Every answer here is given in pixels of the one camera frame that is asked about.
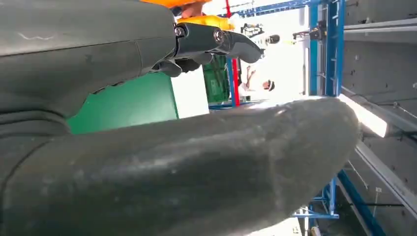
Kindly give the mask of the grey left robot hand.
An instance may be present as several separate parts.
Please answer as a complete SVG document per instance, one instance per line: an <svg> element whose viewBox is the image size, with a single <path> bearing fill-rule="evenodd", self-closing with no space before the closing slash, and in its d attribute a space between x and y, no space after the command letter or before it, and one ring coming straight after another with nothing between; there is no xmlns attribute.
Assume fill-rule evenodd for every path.
<svg viewBox="0 0 417 236"><path fill-rule="evenodd" d="M357 145L357 116L338 98L82 135L66 123L89 94L148 72L261 53L145 1L1 1L1 235L242 236L288 218Z"/></svg>

